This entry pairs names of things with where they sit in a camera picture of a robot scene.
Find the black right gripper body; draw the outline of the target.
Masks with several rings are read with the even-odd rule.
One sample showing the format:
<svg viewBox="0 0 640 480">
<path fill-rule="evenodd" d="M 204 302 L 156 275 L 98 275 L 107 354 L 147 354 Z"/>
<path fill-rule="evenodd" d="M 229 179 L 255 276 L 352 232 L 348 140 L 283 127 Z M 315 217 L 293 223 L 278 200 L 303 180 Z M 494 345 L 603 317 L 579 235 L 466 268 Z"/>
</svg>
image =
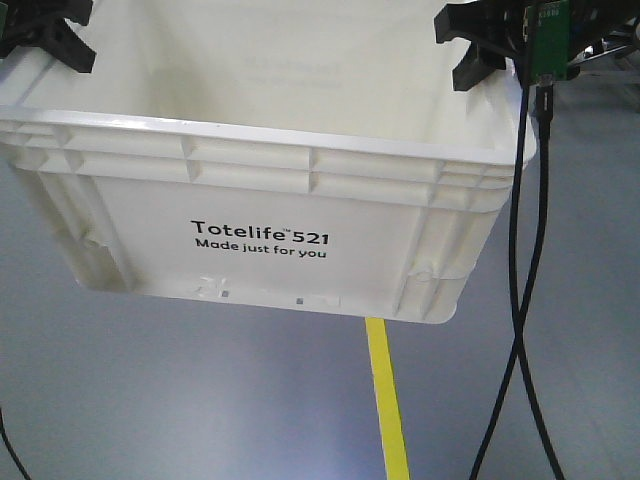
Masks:
<svg viewBox="0 0 640 480">
<path fill-rule="evenodd" d="M 567 75 L 579 73 L 579 56 L 592 45 L 614 38 L 625 46 L 639 46 L 635 36 L 627 38 L 622 34 L 630 32 L 630 22 L 639 22 L 639 2 L 629 1 L 569 1 L 570 30 Z M 504 1 L 501 4 L 505 23 L 504 39 L 509 55 L 519 75 L 531 75 L 533 43 L 536 26 L 529 27 L 528 8 L 532 1 Z"/>
</svg>

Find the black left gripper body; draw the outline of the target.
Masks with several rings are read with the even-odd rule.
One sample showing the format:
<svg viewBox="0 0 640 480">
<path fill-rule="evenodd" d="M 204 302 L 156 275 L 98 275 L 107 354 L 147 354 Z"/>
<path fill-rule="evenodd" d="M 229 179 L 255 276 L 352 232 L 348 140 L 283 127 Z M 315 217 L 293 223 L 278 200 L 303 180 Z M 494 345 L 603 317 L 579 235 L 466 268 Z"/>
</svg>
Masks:
<svg viewBox="0 0 640 480">
<path fill-rule="evenodd" d="M 2 1 L 1 55 L 18 46 L 48 51 L 55 45 L 54 13 L 54 1 Z"/>
</svg>

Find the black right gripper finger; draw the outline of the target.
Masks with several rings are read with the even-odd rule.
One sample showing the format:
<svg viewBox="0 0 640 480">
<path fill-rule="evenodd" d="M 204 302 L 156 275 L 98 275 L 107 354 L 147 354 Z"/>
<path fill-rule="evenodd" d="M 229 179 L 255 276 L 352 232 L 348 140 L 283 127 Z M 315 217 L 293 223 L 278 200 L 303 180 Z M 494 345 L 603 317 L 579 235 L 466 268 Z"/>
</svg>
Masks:
<svg viewBox="0 0 640 480">
<path fill-rule="evenodd" d="M 477 43 L 471 43 L 463 58 L 452 71 L 453 90 L 469 91 L 496 70 L 504 70 L 505 68 L 504 56 Z"/>
<path fill-rule="evenodd" d="M 499 43 L 505 32 L 501 5 L 496 2 L 446 4 L 434 18 L 437 44 L 463 38 L 477 43 Z"/>
</svg>

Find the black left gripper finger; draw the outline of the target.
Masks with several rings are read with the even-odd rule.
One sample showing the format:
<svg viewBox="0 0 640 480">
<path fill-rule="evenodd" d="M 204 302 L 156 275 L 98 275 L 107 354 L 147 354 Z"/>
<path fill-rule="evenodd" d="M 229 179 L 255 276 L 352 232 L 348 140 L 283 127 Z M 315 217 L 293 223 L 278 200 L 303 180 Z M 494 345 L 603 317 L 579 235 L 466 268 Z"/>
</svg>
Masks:
<svg viewBox="0 0 640 480">
<path fill-rule="evenodd" d="M 87 25 L 93 10 L 92 0 L 35 0 L 35 17 L 51 22 L 58 19 L 70 20 L 79 25 Z"/>
<path fill-rule="evenodd" d="M 35 45 L 78 73 L 93 70 L 96 52 L 66 22 L 53 22 L 39 27 Z"/>
</svg>

